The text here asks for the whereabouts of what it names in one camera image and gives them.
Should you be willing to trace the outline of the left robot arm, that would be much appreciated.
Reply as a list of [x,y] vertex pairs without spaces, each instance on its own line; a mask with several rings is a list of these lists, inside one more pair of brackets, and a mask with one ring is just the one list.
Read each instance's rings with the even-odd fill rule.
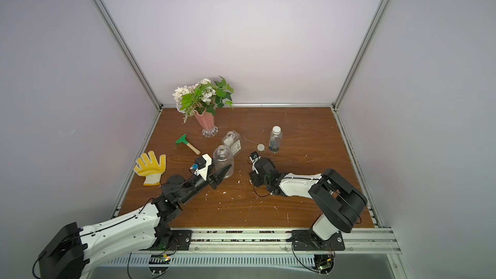
[[189,179],[176,174],[161,185],[161,195],[130,213],[102,223],[62,227],[33,264],[34,278],[81,278],[124,254],[150,249],[172,235],[169,222],[181,206],[207,186],[217,188],[229,168],[196,170]]

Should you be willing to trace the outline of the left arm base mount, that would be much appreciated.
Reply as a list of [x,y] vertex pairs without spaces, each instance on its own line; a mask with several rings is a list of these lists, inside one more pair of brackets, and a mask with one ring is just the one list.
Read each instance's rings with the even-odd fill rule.
[[192,240],[192,230],[173,229],[157,238],[150,251],[188,251]]

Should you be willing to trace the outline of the round clear bottle front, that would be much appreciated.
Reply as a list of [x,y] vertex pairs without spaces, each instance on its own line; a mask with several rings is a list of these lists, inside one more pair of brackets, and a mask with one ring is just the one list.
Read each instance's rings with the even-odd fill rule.
[[282,143],[282,129],[280,134],[274,134],[271,131],[269,138],[269,150],[271,152],[278,152],[280,150],[281,143]]

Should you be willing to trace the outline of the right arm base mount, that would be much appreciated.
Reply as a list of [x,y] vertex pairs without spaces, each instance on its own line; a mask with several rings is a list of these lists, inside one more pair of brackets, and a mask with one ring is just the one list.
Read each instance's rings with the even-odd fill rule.
[[340,231],[327,240],[321,239],[310,230],[293,230],[287,242],[292,243],[295,251],[344,251],[344,238]]

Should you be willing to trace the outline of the round clear bottle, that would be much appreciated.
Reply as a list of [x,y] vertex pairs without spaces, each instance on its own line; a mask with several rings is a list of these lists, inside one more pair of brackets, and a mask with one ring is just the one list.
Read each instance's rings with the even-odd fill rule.
[[231,177],[234,173],[234,157],[232,150],[225,145],[220,145],[213,154],[213,162],[215,171],[220,171],[226,166],[230,165],[229,170],[226,172],[224,178],[227,179]]
[[280,134],[274,134],[271,131],[269,138],[269,150],[271,152],[278,152],[280,150],[281,143],[282,143],[282,129]]

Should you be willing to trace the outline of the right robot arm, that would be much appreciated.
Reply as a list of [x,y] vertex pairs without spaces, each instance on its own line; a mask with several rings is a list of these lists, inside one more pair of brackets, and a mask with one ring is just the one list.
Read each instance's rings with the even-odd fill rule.
[[362,223],[368,205],[362,192],[333,169],[314,175],[280,173],[269,158],[254,152],[249,161],[253,187],[264,186],[272,196],[301,197],[315,202],[322,214],[309,229],[311,240],[328,241],[341,232],[350,233]]

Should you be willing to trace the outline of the white cap small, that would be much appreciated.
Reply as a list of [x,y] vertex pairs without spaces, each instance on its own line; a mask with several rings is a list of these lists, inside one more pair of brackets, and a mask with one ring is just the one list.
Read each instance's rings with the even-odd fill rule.
[[274,126],[272,132],[274,134],[280,134],[281,133],[281,128],[279,126]]

